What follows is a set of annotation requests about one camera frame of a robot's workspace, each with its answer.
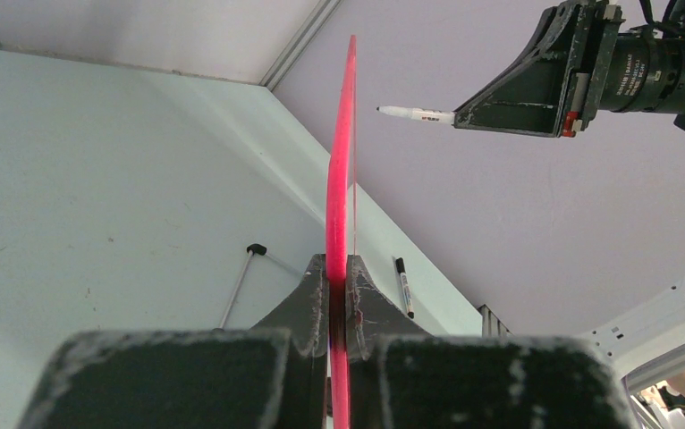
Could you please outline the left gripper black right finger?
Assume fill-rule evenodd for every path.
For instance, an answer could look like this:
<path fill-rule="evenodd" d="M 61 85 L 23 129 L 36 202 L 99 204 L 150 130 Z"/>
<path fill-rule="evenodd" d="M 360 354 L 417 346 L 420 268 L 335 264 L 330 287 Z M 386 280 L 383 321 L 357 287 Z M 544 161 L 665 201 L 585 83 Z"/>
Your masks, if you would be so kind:
<path fill-rule="evenodd" d="M 354 428 L 635 428 L 620 378 L 567 337 L 433 335 L 348 260 Z"/>

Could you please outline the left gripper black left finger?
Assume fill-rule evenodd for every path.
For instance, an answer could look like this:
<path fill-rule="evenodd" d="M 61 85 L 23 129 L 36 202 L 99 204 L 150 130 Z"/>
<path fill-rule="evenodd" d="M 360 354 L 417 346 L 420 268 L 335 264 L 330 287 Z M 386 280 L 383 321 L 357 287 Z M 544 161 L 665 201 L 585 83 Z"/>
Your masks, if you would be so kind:
<path fill-rule="evenodd" d="M 244 330 L 78 332 L 48 360 L 21 428 L 323 428 L 325 258 Z"/>

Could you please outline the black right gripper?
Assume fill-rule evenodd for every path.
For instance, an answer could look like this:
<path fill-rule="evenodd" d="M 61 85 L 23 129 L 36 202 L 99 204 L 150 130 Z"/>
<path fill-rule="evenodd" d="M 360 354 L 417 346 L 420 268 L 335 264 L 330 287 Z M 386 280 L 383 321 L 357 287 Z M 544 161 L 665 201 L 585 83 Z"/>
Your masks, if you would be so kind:
<path fill-rule="evenodd" d="M 575 137 L 601 106 L 622 23 L 614 1 L 564 1 L 545 9 L 512 64 L 454 110 L 453 127 Z"/>

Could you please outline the white whiteboard marker pen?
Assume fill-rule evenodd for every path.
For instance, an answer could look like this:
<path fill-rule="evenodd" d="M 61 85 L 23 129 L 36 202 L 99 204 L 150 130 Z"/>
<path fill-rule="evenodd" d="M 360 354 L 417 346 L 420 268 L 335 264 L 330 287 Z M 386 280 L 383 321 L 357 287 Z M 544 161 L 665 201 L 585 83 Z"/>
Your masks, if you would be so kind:
<path fill-rule="evenodd" d="M 381 114 L 419 122 L 441 123 L 454 125 L 455 112 L 439 111 L 422 108 L 381 105 L 376 108 Z"/>

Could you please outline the pink-framed whiteboard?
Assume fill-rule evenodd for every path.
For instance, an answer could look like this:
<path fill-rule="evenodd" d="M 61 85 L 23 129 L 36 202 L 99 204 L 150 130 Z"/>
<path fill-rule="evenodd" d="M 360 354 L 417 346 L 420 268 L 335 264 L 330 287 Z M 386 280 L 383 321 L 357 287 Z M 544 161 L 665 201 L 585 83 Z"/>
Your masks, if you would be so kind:
<path fill-rule="evenodd" d="M 331 399 L 335 428 L 351 426 L 346 346 L 347 197 L 354 130 L 357 39 L 350 37 L 326 181 L 326 280 L 329 291 Z"/>

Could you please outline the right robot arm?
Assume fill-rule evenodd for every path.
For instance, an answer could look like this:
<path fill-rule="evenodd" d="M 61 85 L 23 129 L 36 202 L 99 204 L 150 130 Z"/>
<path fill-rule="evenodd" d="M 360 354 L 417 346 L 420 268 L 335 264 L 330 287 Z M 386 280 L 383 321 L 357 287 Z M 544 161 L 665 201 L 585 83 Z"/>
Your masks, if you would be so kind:
<path fill-rule="evenodd" d="M 670 114 L 685 131 L 685 1 L 660 20 L 622 31 L 609 1 L 565 1 L 543 11 L 530 41 L 499 76 L 456 108 L 453 125 L 572 138 L 599 111 Z"/>

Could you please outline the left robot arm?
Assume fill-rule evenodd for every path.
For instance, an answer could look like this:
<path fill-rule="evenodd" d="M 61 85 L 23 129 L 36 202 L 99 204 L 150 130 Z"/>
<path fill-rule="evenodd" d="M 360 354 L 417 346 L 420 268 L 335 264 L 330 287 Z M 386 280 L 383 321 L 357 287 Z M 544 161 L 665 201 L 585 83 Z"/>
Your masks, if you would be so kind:
<path fill-rule="evenodd" d="M 326 259 L 243 331 L 94 331 L 48 361 L 21 428 L 666 428 L 637 392 L 685 368 L 685 275 L 578 339 L 419 327 L 350 257 L 349 393 L 333 368 Z"/>

